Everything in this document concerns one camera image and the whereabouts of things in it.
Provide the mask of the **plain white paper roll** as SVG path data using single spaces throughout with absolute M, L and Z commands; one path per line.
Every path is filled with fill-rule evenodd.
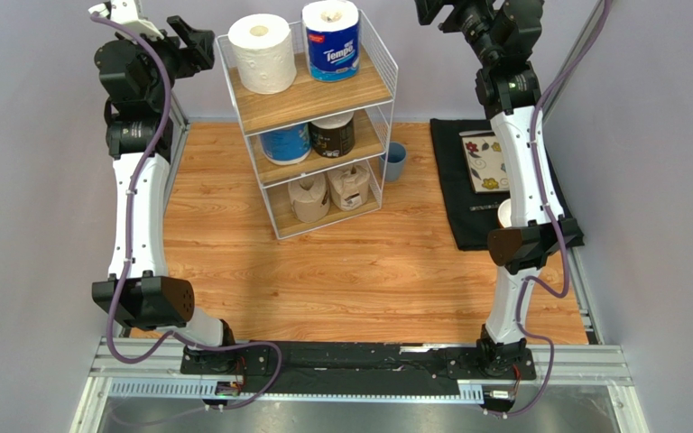
M 251 14 L 233 23 L 228 39 L 241 83 L 261 95 L 281 93 L 297 75 L 290 25 L 275 14 Z

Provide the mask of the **black paper roll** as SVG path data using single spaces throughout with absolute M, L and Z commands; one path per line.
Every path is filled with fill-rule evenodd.
M 332 115 L 309 122 L 310 144 L 318 155 L 339 158 L 355 147 L 355 112 Z

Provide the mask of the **white wire wooden shelf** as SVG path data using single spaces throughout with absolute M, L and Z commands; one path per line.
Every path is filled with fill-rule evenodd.
M 325 226 L 379 210 L 383 206 L 384 169 L 379 159 L 388 152 L 393 128 L 393 110 L 398 81 L 398 65 L 369 18 L 359 15 L 360 69 L 352 78 L 327 83 L 314 79 L 308 71 L 301 22 L 290 24 L 297 77 L 285 91 L 260 95 L 240 81 L 237 61 L 227 35 L 216 38 L 216 47 L 237 121 L 251 158 L 256 183 L 277 238 L 302 235 Z M 261 136 L 332 115 L 354 115 L 356 145 L 347 156 L 329 159 L 311 152 L 303 161 L 276 165 L 263 155 Z M 332 205 L 315 222 L 295 217 L 288 186 L 319 173 L 346 165 L 362 166 L 370 175 L 369 192 L 362 205 L 342 210 Z

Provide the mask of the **blue patterned roll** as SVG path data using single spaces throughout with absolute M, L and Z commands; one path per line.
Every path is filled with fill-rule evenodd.
M 292 165 L 311 152 L 309 125 L 296 124 L 260 134 L 264 156 L 273 164 Z

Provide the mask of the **brown paper roll front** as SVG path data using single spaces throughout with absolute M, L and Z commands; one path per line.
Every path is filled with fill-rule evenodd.
M 332 202 L 342 211 L 355 210 L 368 201 L 371 175 L 362 165 L 338 167 L 327 172 Z

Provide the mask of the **brown paper roll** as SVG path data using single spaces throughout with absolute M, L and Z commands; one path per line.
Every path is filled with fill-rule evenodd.
M 332 202 L 342 211 L 355 210 L 368 201 L 371 175 L 362 165 L 338 167 L 327 172 Z
M 330 210 L 329 187 L 324 173 L 294 180 L 288 184 L 291 210 L 302 223 L 314 223 Z

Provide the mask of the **blue white roll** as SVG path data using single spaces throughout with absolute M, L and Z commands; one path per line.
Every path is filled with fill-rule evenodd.
M 304 48 L 317 81 L 352 78 L 360 66 L 360 14 L 351 1 L 315 1 L 303 6 Z

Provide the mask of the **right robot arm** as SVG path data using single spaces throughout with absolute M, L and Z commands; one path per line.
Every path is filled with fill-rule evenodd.
M 522 323 L 541 269 L 555 252 L 582 243 L 575 218 L 559 201 L 542 131 L 542 93 L 530 62 L 541 36 L 541 1 L 454 1 L 439 29 L 460 32 L 482 67 L 476 93 L 504 155 L 510 225 L 491 231 L 487 248 L 497 266 L 494 305 L 477 348 L 489 373 L 528 358 Z

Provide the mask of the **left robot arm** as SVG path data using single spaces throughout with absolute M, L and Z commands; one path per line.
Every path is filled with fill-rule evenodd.
M 92 299 L 113 325 L 171 332 L 193 345 L 221 346 L 224 321 L 198 308 L 191 284 L 168 273 L 163 242 L 171 172 L 172 87 L 215 64 L 210 30 L 168 17 L 175 32 L 149 36 L 130 24 L 97 50 L 94 62 L 107 92 L 106 144 L 116 185 L 115 249 L 107 277 Z

